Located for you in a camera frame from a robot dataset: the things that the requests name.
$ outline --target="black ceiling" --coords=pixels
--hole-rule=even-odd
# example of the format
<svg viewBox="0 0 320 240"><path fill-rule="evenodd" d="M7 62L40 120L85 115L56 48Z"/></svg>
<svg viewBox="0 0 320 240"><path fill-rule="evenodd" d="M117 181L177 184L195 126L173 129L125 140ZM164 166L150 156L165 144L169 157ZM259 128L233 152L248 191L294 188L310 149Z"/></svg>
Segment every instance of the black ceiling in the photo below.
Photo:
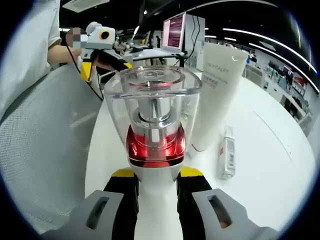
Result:
<svg viewBox="0 0 320 240"><path fill-rule="evenodd" d="M61 6L66 2L69 0L61 0ZM212 1L111 0L80 13L61 8L60 26L85 28L90 22L96 21L108 27L131 31L140 25L139 33L145 33L149 30L161 30L165 19L207 2ZM206 34L217 36L217 39L235 38L238 44L245 46L249 43L262 46L259 43L262 40L273 45L277 54L294 63L320 87L320 81L314 71L284 47L256 36L223 31L222 28L239 29L272 38L294 49L307 60L310 59L311 46L312 65L319 69L316 53L320 53L320 48L313 38L315 26L310 25L316 12L310 8L309 0L304 0L303 4L298 5L286 0L268 2L279 7L249 1L230 1L200 7L188 14L205 18L206 27L209 28ZM296 21L299 23L300 44Z"/></svg>

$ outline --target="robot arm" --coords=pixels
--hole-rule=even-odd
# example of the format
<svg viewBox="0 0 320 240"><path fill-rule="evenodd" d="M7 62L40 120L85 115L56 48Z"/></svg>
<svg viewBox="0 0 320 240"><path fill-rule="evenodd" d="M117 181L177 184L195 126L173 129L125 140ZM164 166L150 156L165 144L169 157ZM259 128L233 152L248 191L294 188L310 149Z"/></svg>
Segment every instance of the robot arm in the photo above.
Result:
<svg viewBox="0 0 320 240"><path fill-rule="evenodd" d="M113 50L116 39L114 28L92 22L86 28L87 42L81 52L81 77L88 82L94 60L98 58L101 64L110 65L117 71L132 68L132 65Z"/></svg>

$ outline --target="person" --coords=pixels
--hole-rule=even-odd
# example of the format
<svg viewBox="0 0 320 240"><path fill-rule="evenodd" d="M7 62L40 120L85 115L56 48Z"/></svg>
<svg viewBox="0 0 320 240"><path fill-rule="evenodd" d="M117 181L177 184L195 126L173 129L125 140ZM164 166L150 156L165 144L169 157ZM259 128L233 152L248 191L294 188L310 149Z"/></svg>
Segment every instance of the person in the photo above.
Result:
<svg viewBox="0 0 320 240"><path fill-rule="evenodd" d="M155 36L156 37L156 47L160 48L160 37L159 36Z"/></svg>
<svg viewBox="0 0 320 240"><path fill-rule="evenodd" d="M14 100L50 72L50 64L80 56L81 49L70 47L72 58L60 45L59 9L60 0L36 0L11 37L0 69L0 124Z"/></svg>

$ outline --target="monitor screen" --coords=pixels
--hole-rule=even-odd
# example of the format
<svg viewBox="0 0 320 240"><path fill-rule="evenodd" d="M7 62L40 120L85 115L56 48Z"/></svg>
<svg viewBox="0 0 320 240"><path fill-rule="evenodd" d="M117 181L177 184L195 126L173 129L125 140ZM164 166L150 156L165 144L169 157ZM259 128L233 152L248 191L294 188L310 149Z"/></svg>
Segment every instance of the monitor screen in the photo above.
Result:
<svg viewBox="0 0 320 240"><path fill-rule="evenodd" d="M162 47L181 51L186 24L186 13L181 13L163 22Z"/></svg>

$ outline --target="white lotion tube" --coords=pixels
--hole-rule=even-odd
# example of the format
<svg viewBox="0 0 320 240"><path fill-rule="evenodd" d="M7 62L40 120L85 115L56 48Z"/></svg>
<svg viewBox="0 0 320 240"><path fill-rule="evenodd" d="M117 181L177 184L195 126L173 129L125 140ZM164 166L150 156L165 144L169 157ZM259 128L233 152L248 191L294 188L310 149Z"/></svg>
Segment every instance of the white lotion tube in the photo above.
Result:
<svg viewBox="0 0 320 240"><path fill-rule="evenodd" d="M204 151L224 131L224 119L242 77L248 54L206 42L202 89L191 136L193 151Z"/></svg>

